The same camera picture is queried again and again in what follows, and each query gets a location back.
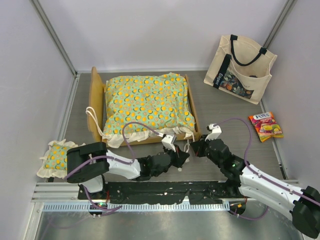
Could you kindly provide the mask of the lemon print pet mattress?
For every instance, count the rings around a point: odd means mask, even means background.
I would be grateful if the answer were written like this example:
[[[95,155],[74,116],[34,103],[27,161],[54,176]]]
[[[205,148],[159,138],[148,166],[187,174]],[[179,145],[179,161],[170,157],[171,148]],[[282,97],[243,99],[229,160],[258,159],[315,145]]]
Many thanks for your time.
[[[102,137],[111,148],[160,142],[161,134],[193,135],[188,76],[124,75],[107,80]]]

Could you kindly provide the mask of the wooden pet bed frame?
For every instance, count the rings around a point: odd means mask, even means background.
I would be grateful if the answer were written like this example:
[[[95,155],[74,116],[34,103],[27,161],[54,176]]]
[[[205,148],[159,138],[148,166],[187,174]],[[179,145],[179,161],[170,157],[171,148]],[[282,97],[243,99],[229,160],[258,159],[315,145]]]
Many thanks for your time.
[[[105,90],[106,84],[103,83],[101,76],[99,75],[96,67],[91,68],[90,74],[90,91],[88,98],[88,109],[89,113],[87,114],[87,127],[88,130],[92,133],[93,140],[95,142],[107,143],[108,140],[102,137],[102,130],[105,124],[103,120],[104,117],[104,103],[105,103]],[[186,137],[185,134],[179,133],[176,135],[178,141],[183,140],[198,140],[201,137],[201,130],[199,128],[199,119],[196,111],[196,106],[192,94],[192,90],[188,87],[187,90],[188,105],[191,114],[195,120],[194,132],[192,136]]]

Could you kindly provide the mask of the small lemon print pillow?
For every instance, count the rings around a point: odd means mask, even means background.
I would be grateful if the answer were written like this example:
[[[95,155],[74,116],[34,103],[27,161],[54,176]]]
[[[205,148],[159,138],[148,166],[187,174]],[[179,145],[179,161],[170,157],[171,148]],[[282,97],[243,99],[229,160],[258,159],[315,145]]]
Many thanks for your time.
[[[66,141],[66,139],[49,142],[48,150],[40,158],[42,165],[36,175],[39,178],[63,179],[67,175],[67,151],[84,145],[85,143],[78,145],[73,141]]]

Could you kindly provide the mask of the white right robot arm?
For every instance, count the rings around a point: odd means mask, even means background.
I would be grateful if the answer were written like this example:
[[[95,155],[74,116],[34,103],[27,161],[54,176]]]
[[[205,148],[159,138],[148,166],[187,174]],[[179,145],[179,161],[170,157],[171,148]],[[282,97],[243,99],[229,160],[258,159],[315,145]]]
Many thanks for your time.
[[[253,164],[231,153],[221,139],[191,143],[197,157],[212,161],[227,178],[226,193],[233,198],[243,195],[255,199],[287,217],[305,236],[320,235],[320,193],[307,186],[300,188],[274,178]]]

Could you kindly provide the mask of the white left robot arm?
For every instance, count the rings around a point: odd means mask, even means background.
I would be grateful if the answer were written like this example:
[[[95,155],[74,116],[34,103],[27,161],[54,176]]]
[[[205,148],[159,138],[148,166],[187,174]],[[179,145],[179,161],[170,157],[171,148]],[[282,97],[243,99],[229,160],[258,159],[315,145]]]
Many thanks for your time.
[[[107,192],[103,175],[111,173],[133,181],[147,181],[166,173],[170,167],[181,168],[190,154],[164,148],[162,152],[129,159],[108,150],[104,142],[95,142],[67,151],[66,180],[83,185],[93,198],[100,200]]]

